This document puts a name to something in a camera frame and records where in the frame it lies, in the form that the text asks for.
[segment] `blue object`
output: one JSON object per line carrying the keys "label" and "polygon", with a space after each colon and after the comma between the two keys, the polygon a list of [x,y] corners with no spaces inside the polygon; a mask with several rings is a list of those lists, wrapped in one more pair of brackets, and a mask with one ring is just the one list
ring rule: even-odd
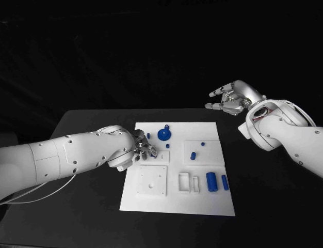
{"label": "blue object", "polygon": [[191,157],[190,157],[190,159],[191,159],[191,160],[195,159],[195,153],[194,153],[194,152],[191,152]]}
{"label": "blue object", "polygon": [[221,183],[223,183],[223,188],[227,190],[227,183],[226,183],[226,175],[221,175]]}
{"label": "blue object", "polygon": [[164,129],[159,129],[159,131],[156,132],[156,138],[161,141],[167,141],[171,137],[171,133],[168,131],[168,125],[165,125]]}
{"label": "blue object", "polygon": [[207,189],[210,192],[216,192],[217,189],[217,182],[216,182],[216,176],[213,172],[205,173],[205,179],[207,179]]}

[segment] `white platform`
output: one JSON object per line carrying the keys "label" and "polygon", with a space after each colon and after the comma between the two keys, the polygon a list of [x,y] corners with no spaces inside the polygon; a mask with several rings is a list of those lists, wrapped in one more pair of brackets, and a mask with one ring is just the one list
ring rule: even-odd
{"label": "white platform", "polygon": [[[165,124],[169,126],[171,137],[167,141],[159,141],[156,132],[164,128]],[[224,191],[221,186],[220,176],[226,175],[226,171],[220,147],[218,151],[213,150],[211,152],[214,157],[218,158],[221,156],[221,160],[213,160],[218,161],[218,163],[210,165],[210,162],[205,162],[198,165],[185,165],[188,162],[185,161],[185,157],[188,155],[185,156],[184,152],[184,141],[197,141],[197,143],[200,143],[198,141],[204,141],[203,148],[205,148],[207,141],[218,141],[216,124],[213,122],[138,122],[135,123],[135,129],[141,129],[145,133],[149,133],[149,143],[155,146],[158,152],[168,151],[168,158],[164,161],[161,159],[152,161],[148,158],[146,163],[145,161],[142,164],[136,162],[126,169],[119,210],[234,216],[230,190]],[[139,179],[139,166],[167,167],[165,195],[136,193],[141,183],[148,185]],[[207,191],[207,172],[214,172],[216,174],[217,192]],[[178,192],[178,173],[188,173],[188,193]],[[197,177],[198,181],[198,194],[192,194],[192,177]]]}

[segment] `table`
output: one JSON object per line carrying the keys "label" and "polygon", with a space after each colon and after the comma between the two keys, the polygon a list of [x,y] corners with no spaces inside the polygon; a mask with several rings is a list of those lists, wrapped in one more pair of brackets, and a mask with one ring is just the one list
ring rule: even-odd
{"label": "table", "polygon": [[[266,152],[237,131],[244,113],[221,111],[67,111],[51,138],[135,122],[216,122],[236,217],[119,211],[125,172],[106,164],[77,174],[50,197],[12,205],[0,243],[45,247],[323,247],[323,181],[289,159],[282,147]],[[48,182],[22,199],[53,192]]]}

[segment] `cable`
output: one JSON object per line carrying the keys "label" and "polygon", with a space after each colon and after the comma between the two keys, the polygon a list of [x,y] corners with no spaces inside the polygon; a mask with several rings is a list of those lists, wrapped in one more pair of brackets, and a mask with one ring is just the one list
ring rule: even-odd
{"label": "cable", "polygon": [[34,190],[37,190],[43,185],[45,184],[45,182],[38,185],[35,188],[33,188],[30,191],[24,192],[22,194],[17,195],[14,198],[11,198],[9,200],[4,201],[2,203],[0,203],[0,205],[8,203],[9,201],[18,199],[20,197],[22,197],[24,195],[27,195],[28,193],[31,193]]}
{"label": "cable", "polygon": [[25,201],[25,202],[21,202],[21,203],[7,203],[7,204],[24,204],[24,203],[33,203],[33,202],[35,202],[35,201],[38,201],[38,200],[41,200],[41,199],[44,199],[45,197],[48,197],[50,195],[53,195],[66,185],[67,185],[67,183],[70,182],[70,180],[73,179],[73,177],[69,179],[69,181],[64,183],[64,185],[54,191],[54,192],[51,192],[47,196],[44,196],[43,198],[40,198],[40,199],[35,199],[35,200],[31,200],[31,201]]}
{"label": "cable", "polygon": [[24,204],[24,203],[33,203],[41,199],[44,199],[45,197],[48,197],[50,195],[53,195],[66,185],[67,183],[70,182],[70,180],[73,179],[76,175],[71,176],[71,178],[69,179],[69,181],[64,183],[64,185],[54,191],[51,192],[48,195],[45,195],[43,198],[40,199],[35,199],[35,200],[31,200],[31,201],[25,201],[25,202],[21,202],[21,203],[11,203],[9,201],[15,200],[17,198],[20,198],[21,196],[27,195],[30,192],[33,192],[38,187],[41,187],[45,183],[43,183],[38,187],[35,187],[34,189],[31,189],[30,191],[27,191],[25,193],[22,193],[20,196],[14,197],[12,199],[9,199],[8,201],[0,203],[0,205],[2,204]]}
{"label": "cable", "polygon": [[295,109],[296,109],[296,110],[299,111],[299,113],[303,115],[303,117],[305,117],[305,119],[306,119],[309,125],[311,125],[312,127],[315,127],[315,123],[314,123],[312,119],[309,118],[308,114],[305,113],[305,111],[303,111],[293,103],[290,103],[289,101],[283,100],[283,102],[285,102],[286,104],[289,104],[292,107],[295,107]]}

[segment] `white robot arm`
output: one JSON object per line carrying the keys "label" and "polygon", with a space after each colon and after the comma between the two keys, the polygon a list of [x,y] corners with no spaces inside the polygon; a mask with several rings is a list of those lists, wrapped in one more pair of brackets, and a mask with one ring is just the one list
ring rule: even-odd
{"label": "white robot arm", "polygon": [[14,192],[79,174],[106,162],[123,171],[146,154],[156,156],[141,130],[120,126],[66,135],[47,141],[0,148],[0,200]]}
{"label": "white robot arm", "polygon": [[282,145],[295,163],[323,177],[323,128],[315,127],[305,112],[286,100],[266,100],[240,80],[216,89],[210,97],[220,94],[220,103],[204,107],[231,115],[247,109],[244,123],[237,127],[244,138],[266,151]]}

